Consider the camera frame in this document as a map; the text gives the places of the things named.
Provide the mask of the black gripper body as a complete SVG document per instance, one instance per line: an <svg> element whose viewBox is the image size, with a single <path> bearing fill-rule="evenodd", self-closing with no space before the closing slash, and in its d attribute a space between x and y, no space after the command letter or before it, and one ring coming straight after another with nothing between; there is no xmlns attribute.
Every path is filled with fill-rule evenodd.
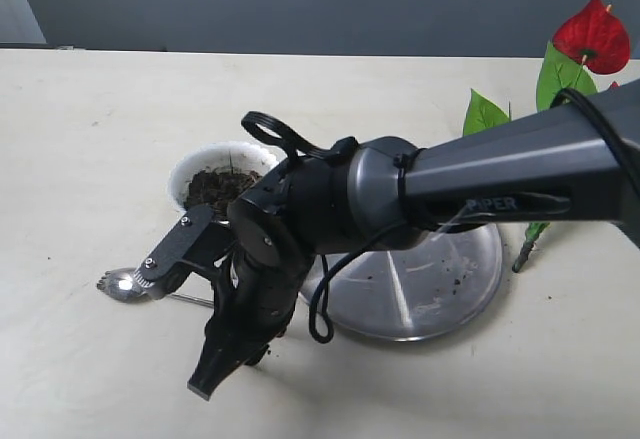
<svg viewBox="0 0 640 439"><path fill-rule="evenodd" d="M284 334L296 307L300 275L266 266L237 247L224 260L214 285L215 309L224 309L228 327L249 335Z"/></svg>

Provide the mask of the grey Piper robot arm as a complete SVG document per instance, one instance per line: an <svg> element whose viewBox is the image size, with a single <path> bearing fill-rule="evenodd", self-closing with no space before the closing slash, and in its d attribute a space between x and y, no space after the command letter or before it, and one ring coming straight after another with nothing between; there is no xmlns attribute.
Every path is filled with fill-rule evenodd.
<svg viewBox="0 0 640 439"><path fill-rule="evenodd" d="M188 388L202 398L283 333L316 260L348 264L428 232L489 223L602 221L639 238L639 85L565 88L548 110L425 149L383 137L319 149L251 111L242 126L286 160L232 203L236 242Z"/></svg>

